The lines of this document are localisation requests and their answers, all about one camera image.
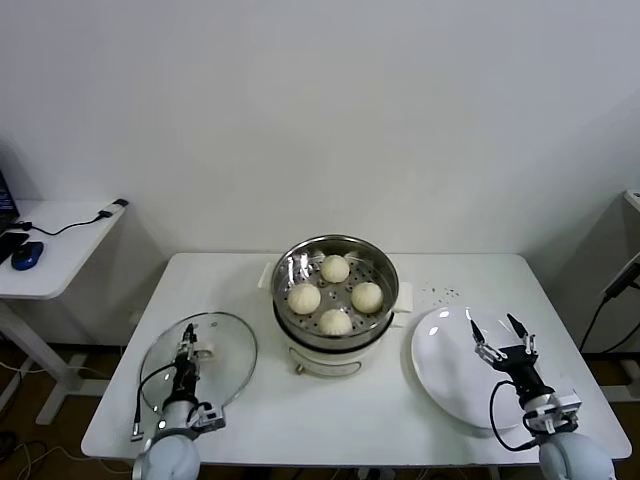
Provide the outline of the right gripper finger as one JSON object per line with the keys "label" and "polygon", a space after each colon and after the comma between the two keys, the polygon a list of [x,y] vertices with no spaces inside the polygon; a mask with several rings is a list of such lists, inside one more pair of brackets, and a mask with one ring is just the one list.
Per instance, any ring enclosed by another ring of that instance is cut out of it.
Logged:
{"label": "right gripper finger", "polygon": [[474,351],[485,363],[502,362],[506,359],[506,355],[489,345],[480,330],[479,326],[474,320],[470,321],[472,329],[472,337],[475,342]]}
{"label": "right gripper finger", "polygon": [[517,320],[512,314],[508,313],[507,318],[520,340],[519,345],[506,348],[506,354],[509,357],[537,357],[538,351],[535,345],[535,335],[530,334],[523,323]]}

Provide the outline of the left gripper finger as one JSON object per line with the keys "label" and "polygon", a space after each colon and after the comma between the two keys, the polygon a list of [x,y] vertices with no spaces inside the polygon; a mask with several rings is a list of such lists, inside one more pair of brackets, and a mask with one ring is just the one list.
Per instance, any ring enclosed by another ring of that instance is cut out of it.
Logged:
{"label": "left gripper finger", "polygon": [[193,323],[189,323],[185,328],[181,341],[178,345],[178,356],[185,358],[192,358],[195,352],[195,344],[198,341],[195,333],[195,326]]}

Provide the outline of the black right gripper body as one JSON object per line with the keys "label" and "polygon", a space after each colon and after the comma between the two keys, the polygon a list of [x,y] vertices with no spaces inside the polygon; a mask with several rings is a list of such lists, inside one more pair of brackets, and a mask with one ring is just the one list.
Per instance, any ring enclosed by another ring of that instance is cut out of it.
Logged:
{"label": "black right gripper body", "polygon": [[493,368],[511,378],[520,401],[531,401],[553,393],[535,368],[538,360],[536,353],[527,352],[524,345],[501,348],[499,352],[501,359],[493,363]]}

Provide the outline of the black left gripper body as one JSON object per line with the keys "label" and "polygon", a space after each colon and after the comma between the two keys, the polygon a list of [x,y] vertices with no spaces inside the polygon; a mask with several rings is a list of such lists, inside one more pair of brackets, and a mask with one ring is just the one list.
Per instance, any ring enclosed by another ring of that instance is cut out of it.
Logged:
{"label": "black left gripper body", "polygon": [[167,404],[180,401],[197,404],[196,385],[199,380],[199,370],[195,353],[191,350],[179,353],[173,366],[175,372]]}

